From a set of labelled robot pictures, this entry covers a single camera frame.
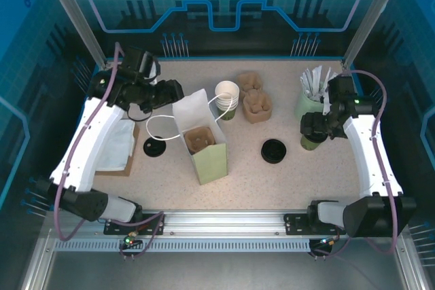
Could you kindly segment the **stack of white napkins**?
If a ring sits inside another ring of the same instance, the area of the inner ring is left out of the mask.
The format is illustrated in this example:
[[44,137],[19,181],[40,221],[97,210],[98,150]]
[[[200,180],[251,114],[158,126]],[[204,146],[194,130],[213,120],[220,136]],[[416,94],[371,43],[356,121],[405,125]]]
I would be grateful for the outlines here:
[[126,168],[128,159],[133,154],[135,123],[131,120],[120,120],[110,132],[97,163],[98,173],[112,173]]

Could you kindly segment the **brown pulp cup carrier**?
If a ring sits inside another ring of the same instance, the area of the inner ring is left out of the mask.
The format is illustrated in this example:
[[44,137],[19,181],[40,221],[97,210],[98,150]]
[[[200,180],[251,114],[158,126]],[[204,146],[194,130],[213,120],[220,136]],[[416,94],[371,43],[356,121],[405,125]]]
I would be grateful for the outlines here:
[[210,145],[215,145],[214,135],[209,127],[200,126],[187,131],[184,141],[190,154],[196,154]]

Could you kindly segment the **black plastic cup lid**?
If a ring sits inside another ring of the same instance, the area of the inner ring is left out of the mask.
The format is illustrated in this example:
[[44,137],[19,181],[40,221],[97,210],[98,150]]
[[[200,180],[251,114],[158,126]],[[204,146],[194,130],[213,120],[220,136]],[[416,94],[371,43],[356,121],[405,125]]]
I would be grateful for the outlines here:
[[161,156],[166,151],[166,148],[167,144],[161,137],[157,137],[157,139],[149,137],[143,144],[143,152],[146,156],[151,158]]

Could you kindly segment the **aluminium side frame bar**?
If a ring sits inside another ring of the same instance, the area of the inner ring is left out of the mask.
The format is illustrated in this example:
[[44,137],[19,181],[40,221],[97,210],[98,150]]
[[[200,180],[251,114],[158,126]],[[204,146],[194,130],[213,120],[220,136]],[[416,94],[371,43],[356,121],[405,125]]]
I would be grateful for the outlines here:
[[33,254],[19,290],[44,290],[54,257],[56,239],[51,231],[37,239]]
[[430,283],[426,278],[412,239],[400,235],[397,239],[396,253],[403,275],[404,289],[430,290]]

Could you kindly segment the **green paper coffee cup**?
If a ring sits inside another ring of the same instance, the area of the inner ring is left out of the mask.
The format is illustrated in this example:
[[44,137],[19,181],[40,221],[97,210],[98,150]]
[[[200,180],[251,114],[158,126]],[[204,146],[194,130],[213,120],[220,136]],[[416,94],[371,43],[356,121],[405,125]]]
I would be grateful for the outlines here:
[[313,151],[317,149],[327,138],[327,135],[302,135],[300,145],[307,151]]

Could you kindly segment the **white green paper gift bag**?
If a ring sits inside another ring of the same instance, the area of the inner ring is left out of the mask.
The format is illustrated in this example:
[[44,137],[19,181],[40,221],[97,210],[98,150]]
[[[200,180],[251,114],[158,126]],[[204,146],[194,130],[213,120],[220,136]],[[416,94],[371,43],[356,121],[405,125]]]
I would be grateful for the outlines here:
[[[175,122],[177,133],[169,138],[162,138],[163,141],[171,141],[180,138],[186,150],[184,134],[200,126],[209,127],[215,138],[215,145],[210,145],[196,154],[190,154],[196,177],[201,185],[221,179],[228,174],[227,142],[226,137],[220,128],[218,121],[221,116],[214,116],[210,104],[216,99],[207,98],[204,89],[200,89],[189,96],[172,104],[171,115],[155,115],[155,118],[170,118]],[[157,139],[150,130],[147,131],[150,137]]]

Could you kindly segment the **aluminium upright frame post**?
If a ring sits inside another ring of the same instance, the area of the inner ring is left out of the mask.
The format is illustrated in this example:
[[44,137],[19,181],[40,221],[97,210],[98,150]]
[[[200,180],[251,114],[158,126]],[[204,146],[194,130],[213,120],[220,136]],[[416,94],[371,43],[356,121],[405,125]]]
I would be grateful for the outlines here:
[[372,0],[368,11],[366,12],[361,25],[358,27],[345,55],[343,56],[342,67],[349,69],[353,64],[356,56],[362,49],[365,41],[373,30],[380,15],[385,10],[389,0]]
[[59,0],[95,63],[106,67],[107,59],[76,0]]

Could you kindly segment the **light green holder cup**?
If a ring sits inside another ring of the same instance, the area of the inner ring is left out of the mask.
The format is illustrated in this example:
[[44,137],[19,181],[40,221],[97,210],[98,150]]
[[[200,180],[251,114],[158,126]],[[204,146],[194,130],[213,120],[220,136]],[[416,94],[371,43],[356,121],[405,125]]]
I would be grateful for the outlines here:
[[303,91],[300,92],[294,109],[294,115],[299,122],[306,113],[322,113],[323,111],[324,104],[322,102],[311,100]]

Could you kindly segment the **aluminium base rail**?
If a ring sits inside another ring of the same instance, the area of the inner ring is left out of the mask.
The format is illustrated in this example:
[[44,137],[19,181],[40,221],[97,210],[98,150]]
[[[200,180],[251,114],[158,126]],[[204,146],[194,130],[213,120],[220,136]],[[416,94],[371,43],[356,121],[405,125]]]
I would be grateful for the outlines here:
[[331,235],[288,236],[283,216],[305,210],[165,211],[162,236],[171,238],[297,238],[320,239]]

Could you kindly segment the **stack of black cup lids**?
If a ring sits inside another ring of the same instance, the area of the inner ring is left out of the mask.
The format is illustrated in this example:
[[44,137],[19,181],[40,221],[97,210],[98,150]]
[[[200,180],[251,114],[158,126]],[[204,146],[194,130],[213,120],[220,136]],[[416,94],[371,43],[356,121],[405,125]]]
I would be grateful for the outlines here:
[[260,153],[264,161],[269,164],[278,164],[284,159],[287,148],[278,139],[268,139],[263,143]]

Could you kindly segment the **stack of brown pulp carriers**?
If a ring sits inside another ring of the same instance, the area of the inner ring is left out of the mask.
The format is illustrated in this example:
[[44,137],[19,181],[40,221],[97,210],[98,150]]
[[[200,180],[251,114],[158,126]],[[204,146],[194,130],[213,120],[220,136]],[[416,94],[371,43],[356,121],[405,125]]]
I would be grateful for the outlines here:
[[237,76],[239,102],[243,115],[250,124],[265,122],[271,118],[273,104],[263,90],[263,81],[258,72],[244,71]]

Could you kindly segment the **stack of green paper cups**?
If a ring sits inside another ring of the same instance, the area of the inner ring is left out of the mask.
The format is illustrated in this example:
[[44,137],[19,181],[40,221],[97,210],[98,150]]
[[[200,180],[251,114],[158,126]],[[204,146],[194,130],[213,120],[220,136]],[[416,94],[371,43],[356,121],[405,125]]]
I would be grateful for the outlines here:
[[215,87],[215,104],[222,120],[231,120],[239,105],[240,90],[232,81],[221,81]]

